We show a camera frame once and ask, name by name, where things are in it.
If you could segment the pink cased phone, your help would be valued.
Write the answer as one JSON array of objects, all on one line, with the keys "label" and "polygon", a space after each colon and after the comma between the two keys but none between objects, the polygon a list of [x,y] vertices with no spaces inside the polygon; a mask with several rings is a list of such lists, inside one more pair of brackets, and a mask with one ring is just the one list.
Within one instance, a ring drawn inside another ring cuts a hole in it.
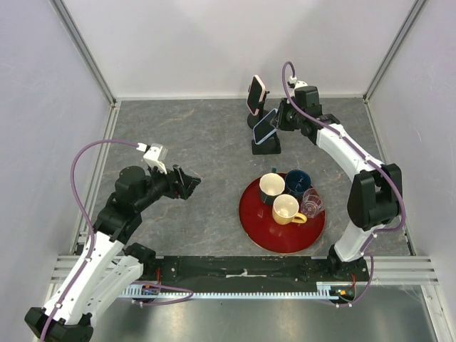
[{"label": "pink cased phone", "polygon": [[264,101],[266,86],[258,75],[254,75],[247,96],[247,107],[252,115],[259,113],[259,104]]}]

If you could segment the black rectangular block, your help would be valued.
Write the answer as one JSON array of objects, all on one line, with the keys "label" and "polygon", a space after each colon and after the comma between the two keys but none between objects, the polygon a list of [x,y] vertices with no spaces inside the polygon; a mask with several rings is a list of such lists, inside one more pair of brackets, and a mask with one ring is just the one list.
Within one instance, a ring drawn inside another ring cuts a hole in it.
[{"label": "black rectangular block", "polygon": [[281,153],[280,139],[277,134],[273,134],[259,145],[251,140],[251,147],[253,155],[278,155]]}]

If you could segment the black phone stand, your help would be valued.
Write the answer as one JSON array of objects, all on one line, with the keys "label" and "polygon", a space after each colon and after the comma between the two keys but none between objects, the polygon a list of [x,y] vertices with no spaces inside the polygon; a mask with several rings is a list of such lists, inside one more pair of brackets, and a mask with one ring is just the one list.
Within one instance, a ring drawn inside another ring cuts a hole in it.
[{"label": "black phone stand", "polygon": [[247,116],[247,124],[250,128],[253,128],[262,118],[264,114],[264,105],[266,102],[266,97],[269,94],[269,91],[266,90],[266,95],[264,101],[259,104],[259,113],[257,115],[252,115],[250,112]]}]

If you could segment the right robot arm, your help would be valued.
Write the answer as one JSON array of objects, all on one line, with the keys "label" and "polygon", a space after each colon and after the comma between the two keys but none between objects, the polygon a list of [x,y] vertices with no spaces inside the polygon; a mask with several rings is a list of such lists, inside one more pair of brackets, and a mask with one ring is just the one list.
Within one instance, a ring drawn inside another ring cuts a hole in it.
[{"label": "right robot arm", "polygon": [[335,257],[326,262],[334,280],[352,272],[352,261],[360,259],[379,232],[390,232],[388,224],[400,218],[405,224],[402,172],[396,164],[385,164],[367,153],[332,114],[322,113],[318,90],[303,81],[284,84],[285,97],[273,124],[279,130],[300,130],[314,145],[327,152],[351,181],[347,212],[349,223],[334,244]]}]

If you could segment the blue cased phone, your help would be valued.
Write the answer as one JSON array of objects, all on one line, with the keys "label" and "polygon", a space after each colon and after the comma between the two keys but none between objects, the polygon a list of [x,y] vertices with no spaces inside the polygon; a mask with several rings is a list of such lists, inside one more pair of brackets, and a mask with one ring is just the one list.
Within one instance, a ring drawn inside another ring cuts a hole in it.
[{"label": "blue cased phone", "polygon": [[252,131],[254,141],[257,145],[262,144],[277,131],[277,128],[274,128],[269,124],[270,119],[271,110],[254,126]]}]

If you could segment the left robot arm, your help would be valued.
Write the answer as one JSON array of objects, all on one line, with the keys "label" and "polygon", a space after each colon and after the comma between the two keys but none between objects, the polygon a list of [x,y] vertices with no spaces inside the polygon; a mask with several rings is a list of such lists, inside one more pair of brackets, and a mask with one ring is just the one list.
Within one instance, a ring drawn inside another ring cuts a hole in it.
[{"label": "left robot arm", "polygon": [[89,341],[101,316],[134,281],[154,277],[155,252],[128,244],[142,223],[141,213],[161,197],[188,199],[201,180],[175,165],[126,167],[99,212],[83,252],[58,291],[24,321],[41,341]]}]

